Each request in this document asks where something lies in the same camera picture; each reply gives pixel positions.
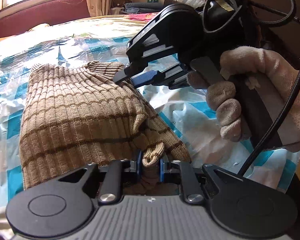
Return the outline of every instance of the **stack of folded clothes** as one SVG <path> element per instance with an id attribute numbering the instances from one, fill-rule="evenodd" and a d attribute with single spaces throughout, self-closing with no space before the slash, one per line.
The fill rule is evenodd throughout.
<path id="1" fill-rule="evenodd" d="M 136 14 L 136 13 L 153 13 L 160 12 L 164 5 L 162 3 L 151 3 L 151 2 L 132 2 L 126 3 L 124 9 L 121 10 L 122 14 Z"/>

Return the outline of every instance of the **cable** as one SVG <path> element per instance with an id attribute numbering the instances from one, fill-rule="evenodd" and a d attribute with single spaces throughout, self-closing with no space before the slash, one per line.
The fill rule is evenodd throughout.
<path id="1" fill-rule="evenodd" d="M 286 15 L 286 13 L 280 12 L 280 11 L 272 9 L 272 8 L 269 8 L 267 6 L 263 6 L 263 7 L 264 7 L 263 9 L 268 10 L 268 11 L 271 10 L 273 13 L 276 13 L 276 14 L 279 14 L 279 15 L 283 15 L 283 14 Z M 294 20 L 300 24 L 300 19 L 299 18 L 294 17 Z M 298 73 L 298 75 L 296 77 L 296 80 L 293 84 L 290 95 L 288 96 L 286 102 L 284 103 L 283 108 L 281 109 L 278 117 L 275 119 L 275 121 L 270 126 L 268 131 L 265 133 L 265 135 L 262 137 L 260 142 L 255 147 L 253 152 L 249 155 L 247 160 L 244 162 L 244 164 L 242 165 L 241 169 L 238 172 L 238 175 L 243 176 L 246 173 L 246 171 L 248 170 L 248 168 L 250 167 L 250 165 L 253 163 L 253 161 L 257 158 L 257 156 L 263 151 L 264 145 L 269 141 L 269 139 L 271 139 L 271 137 L 278 130 L 278 128 L 280 127 L 280 125 L 282 124 L 284 119 L 287 117 L 294 101 L 296 100 L 296 98 L 299 94 L 299 91 L 300 91 L 300 70 L 299 70 L 299 73 Z"/>
<path id="2" fill-rule="evenodd" d="M 232 22 L 233 20 L 237 19 L 240 17 L 240 13 L 243 11 L 243 6 L 240 5 L 238 7 L 238 9 L 235 11 L 235 13 L 230 17 L 229 20 L 227 20 L 227 22 L 222 25 L 220 28 L 216 29 L 216 30 L 213 30 L 213 31 L 209 31 L 207 28 L 206 28 L 206 25 L 204 23 L 204 19 L 207 17 L 207 13 L 208 13 L 208 8 L 209 8 L 209 5 L 210 5 L 210 2 L 211 0 L 206 0 L 205 1 L 205 4 L 204 4 L 204 7 L 203 7 L 203 18 L 202 18 L 202 26 L 203 26 L 203 30 L 206 34 L 215 34 L 215 33 L 218 33 L 218 32 L 221 32 L 223 31 L 229 24 L 230 22 Z"/>
<path id="3" fill-rule="evenodd" d="M 290 9 L 290 12 L 288 14 L 286 13 L 283 13 L 283 14 L 279 14 L 281 16 L 285 16 L 283 17 L 282 19 L 280 20 L 277 20 L 277 21 L 273 21 L 273 22 L 269 22 L 269 21 L 259 21 L 259 24 L 260 25 L 266 25 L 266 26 L 269 26 L 269 27 L 280 27 L 280 26 L 283 26 L 283 25 L 286 25 L 287 23 L 289 23 L 290 21 L 293 20 L 293 18 L 295 17 L 296 15 L 296 11 L 297 11 L 297 7 L 296 7 L 296 2 L 295 0 L 290 0 L 290 3 L 291 3 L 291 9 Z M 275 11 L 277 12 L 280 12 L 278 10 L 275 10 L 275 9 L 272 9 L 272 13 L 275 13 Z"/>

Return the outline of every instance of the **circular disc cover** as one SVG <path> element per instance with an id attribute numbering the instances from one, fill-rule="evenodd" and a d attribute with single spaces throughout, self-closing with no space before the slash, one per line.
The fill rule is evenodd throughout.
<path id="1" fill-rule="evenodd" d="M 273 238 L 293 225 L 297 209 L 285 194 L 249 184 L 227 184 L 210 202 L 213 219 L 241 237 Z"/>
<path id="2" fill-rule="evenodd" d="M 7 219 L 15 233 L 34 238 L 68 234 L 91 216 L 90 198 L 73 183 L 51 181 L 17 194 L 9 202 Z"/>

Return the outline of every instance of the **ribbed knit fabric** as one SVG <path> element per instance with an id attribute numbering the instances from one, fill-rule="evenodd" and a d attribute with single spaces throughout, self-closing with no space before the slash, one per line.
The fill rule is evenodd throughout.
<path id="1" fill-rule="evenodd" d="M 87 163 L 131 159 L 137 149 L 143 166 L 151 167 L 150 180 L 164 151 L 190 161 L 185 145 L 130 81 L 112 82 L 121 69 L 122 63 L 98 61 L 33 68 L 20 130 L 25 188 Z"/>

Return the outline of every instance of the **white glove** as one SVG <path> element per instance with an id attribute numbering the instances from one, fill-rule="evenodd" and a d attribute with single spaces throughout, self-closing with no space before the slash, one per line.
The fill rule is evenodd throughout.
<path id="1" fill-rule="evenodd" d="M 298 75 L 280 54 L 252 47 L 239 47 L 225 51 L 220 58 L 220 73 L 224 78 L 247 72 L 262 72 L 268 76 L 284 101 L 288 98 L 293 83 Z M 195 89 L 207 88 L 206 82 L 196 72 L 190 72 L 188 83 Z M 221 137 L 231 141 L 242 139 L 241 106 L 234 99 L 235 86 L 232 82 L 218 82 L 208 88 L 206 100 L 208 106 L 216 111 L 222 126 Z M 296 127 L 300 130 L 300 92 L 290 110 Z"/>

